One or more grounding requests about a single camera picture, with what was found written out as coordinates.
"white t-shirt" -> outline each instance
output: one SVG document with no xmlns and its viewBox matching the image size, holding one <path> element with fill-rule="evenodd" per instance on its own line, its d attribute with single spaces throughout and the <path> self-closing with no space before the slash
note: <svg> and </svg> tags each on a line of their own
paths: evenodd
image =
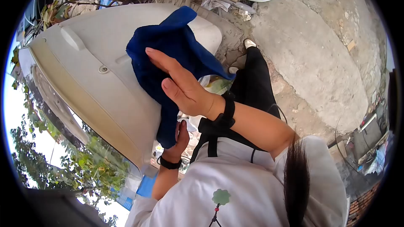
<svg viewBox="0 0 404 227">
<path fill-rule="evenodd" d="M 345 187 L 328 151 L 316 136 L 302 139 L 310 170 L 310 197 L 305 226 L 344 226 L 347 213 Z M 157 201 L 134 201 L 125 227 L 208 227 L 216 204 L 213 192 L 227 190 L 230 202 L 221 205 L 217 220 L 222 227 L 289 226 L 284 203 L 285 149 L 275 161 L 267 152 L 228 138 L 218 138 L 217 156 L 208 157 L 204 144 L 184 178 Z"/>
</svg>

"black watch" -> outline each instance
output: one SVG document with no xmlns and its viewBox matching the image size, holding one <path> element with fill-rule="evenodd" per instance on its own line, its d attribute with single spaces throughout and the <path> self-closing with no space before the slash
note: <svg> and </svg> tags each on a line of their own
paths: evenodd
<svg viewBox="0 0 404 227">
<path fill-rule="evenodd" d="M 162 156 L 160 156 L 160 157 L 157 159 L 157 164 L 162 165 L 162 166 L 165 167 L 166 169 L 179 169 L 179 167 L 180 167 L 181 164 L 182 164 L 182 159 L 179 159 L 179 162 L 178 162 L 178 163 L 171 163 L 171 162 L 169 162 L 169 161 L 163 159 Z"/>
<path fill-rule="evenodd" d="M 225 111 L 224 111 L 224 113 L 220 113 L 219 116 L 217 116 L 215 121 L 213 121 L 213 125 L 220 127 L 220 128 L 229 129 L 235 123 L 235 120 L 233 118 L 234 109 L 235 109 L 234 94 L 229 91 L 226 91 L 222 95 L 222 97 L 226 101 Z"/>
</svg>

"black hair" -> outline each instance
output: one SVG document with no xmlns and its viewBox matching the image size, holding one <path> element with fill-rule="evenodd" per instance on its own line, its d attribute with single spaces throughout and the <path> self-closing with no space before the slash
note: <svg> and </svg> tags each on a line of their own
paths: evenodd
<svg viewBox="0 0 404 227">
<path fill-rule="evenodd" d="M 309 201 L 309 164 L 301 140 L 290 143 L 284 169 L 284 197 L 290 227 L 302 226 Z"/>
</svg>

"white shoe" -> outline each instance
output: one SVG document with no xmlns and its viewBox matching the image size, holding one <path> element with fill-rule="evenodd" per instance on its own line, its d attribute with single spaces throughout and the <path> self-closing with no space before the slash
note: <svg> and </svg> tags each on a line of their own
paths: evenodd
<svg viewBox="0 0 404 227">
<path fill-rule="evenodd" d="M 235 74 L 237 72 L 238 68 L 237 67 L 230 67 L 229 68 L 229 73 Z"/>
<path fill-rule="evenodd" d="M 256 44 L 255 44 L 252 40 L 246 38 L 246 39 L 244 40 L 244 46 L 245 46 L 246 49 L 247 49 L 247 48 L 249 48 L 249 47 L 256 47 Z"/>
</svg>

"forearm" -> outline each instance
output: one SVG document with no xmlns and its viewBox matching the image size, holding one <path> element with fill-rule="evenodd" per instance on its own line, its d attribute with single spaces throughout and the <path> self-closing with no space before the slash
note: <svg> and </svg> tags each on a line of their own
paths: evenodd
<svg viewBox="0 0 404 227">
<path fill-rule="evenodd" d="M 215 120 L 220 113 L 224 112 L 224 108 L 224 98 L 216 97 L 206 117 Z M 235 124 L 231 129 L 259 148 L 270 152 L 273 158 L 278 156 L 291 141 L 299 138 L 294 130 L 282 120 L 241 103 L 235 102 L 233 118 Z"/>
<path fill-rule="evenodd" d="M 163 158 L 171 163 L 177 163 L 179 160 L 171 160 L 169 157 Z M 163 196 L 178 182 L 178 169 L 167 169 L 160 165 L 160 169 L 155 180 L 153 190 L 151 192 L 152 198 L 160 200 Z"/>
</svg>

